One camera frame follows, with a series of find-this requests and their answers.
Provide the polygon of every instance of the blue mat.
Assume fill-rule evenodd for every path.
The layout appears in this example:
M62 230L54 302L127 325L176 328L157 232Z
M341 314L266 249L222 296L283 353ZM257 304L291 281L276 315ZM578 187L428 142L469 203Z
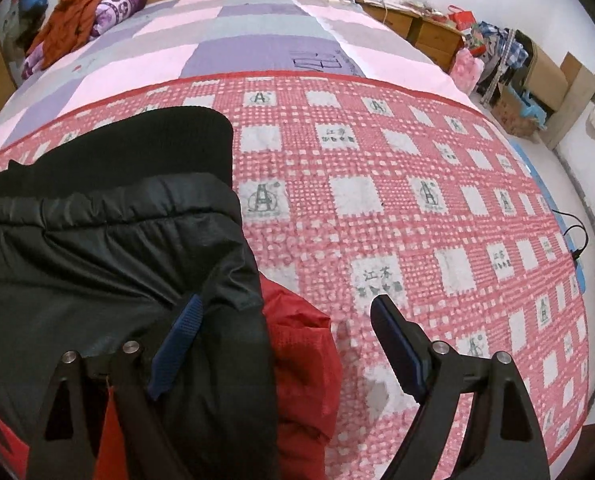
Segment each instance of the blue mat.
M525 164L529 167L531 176L533 177L533 180L535 180L535 183L539 187L540 193L542 193L542 196L545 198L548 206L551 209L557 209L557 210L561 211L561 209L558 208L558 206L555 204L555 200L553 200L553 197L551 196L551 193L549 192L548 188L546 187L546 184L542 180L542 177L539 176L539 173L535 169L535 166L533 166L533 164L527 157L527 154L524 153L524 150L517 143L517 140L509 139L509 142L511 143L511 146L513 146L515 151L517 151L517 154L522 158L522 160L525 162ZM555 220L557 220L557 224L560 227L560 231L562 232L562 234L564 234L564 231L566 231L566 224L564 222L564 219L562 218L562 215L560 215L558 213L553 213L553 214L555 215ZM566 236L564 236L564 240L566 241L566 245L570 250L573 251L573 250L577 249L577 247L573 243L573 240L570 235L567 234ZM584 291L586 290L586 280L584 279L584 272L583 272L580 260L578 260L578 264L575 269L575 275L577 276L578 284L580 285L580 290L582 293L584 293Z

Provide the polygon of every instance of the wooden desk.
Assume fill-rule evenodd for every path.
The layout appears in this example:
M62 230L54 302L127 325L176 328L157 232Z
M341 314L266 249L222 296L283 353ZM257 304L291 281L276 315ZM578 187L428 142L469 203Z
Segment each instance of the wooden desk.
M358 0L358 3L369 16L383 22L398 36L429 56L444 72L450 70L453 57L463 44L460 31L450 25L404 9L388 7L386 12L379 4L364 0Z

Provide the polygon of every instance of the metal screw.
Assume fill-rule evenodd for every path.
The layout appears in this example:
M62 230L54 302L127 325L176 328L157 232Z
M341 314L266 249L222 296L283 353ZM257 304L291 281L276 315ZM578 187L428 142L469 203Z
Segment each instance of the metal screw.
M122 346L122 351L125 354L134 354L138 350L140 350L140 343L138 343L137 341L127 341Z
M507 365L513 361L511 354L509 354L508 352L497 352L497 354L495 355L497 356L498 361L500 363L504 363Z
M69 350L68 352L64 352L62 354L62 362L65 365L71 364L77 358L78 358L78 354L76 353L75 350Z
M449 353L450 346L444 341L436 341L433 343L433 350L440 355L446 355Z

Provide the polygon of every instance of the brown clothing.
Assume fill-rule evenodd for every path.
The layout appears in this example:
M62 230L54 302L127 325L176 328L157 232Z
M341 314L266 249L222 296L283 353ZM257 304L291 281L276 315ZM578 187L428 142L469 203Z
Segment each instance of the brown clothing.
M86 44L95 23L95 9L100 2L101 0L60 0L49 21L33 40L27 55L44 42L42 69L46 70L61 57Z

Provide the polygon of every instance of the black cable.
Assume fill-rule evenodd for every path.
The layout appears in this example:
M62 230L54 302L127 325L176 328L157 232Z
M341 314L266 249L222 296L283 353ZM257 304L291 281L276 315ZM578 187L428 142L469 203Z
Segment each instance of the black cable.
M584 240L584 245L582 246L581 249L575 249L574 251L571 251L571 257L573 258L573 261L575 262L581 256L581 254L584 252L584 249L586 249L586 247L589 244L589 232L586 230L586 227L584 227L584 222L582 222L579 218L577 218L577 216L575 216L571 213L564 213L562 211L558 211L557 209L551 209L551 211L554 213L563 215L563 216L570 216L571 218L575 218L579 222L579 224L573 224L572 226L567 227L566 231L564 231L564 233L562 233L562 236L565 236L567 234L567 232L570 231L571 229L573 229L574 227L579 227L584 231L584 235L586 236L586 240Z

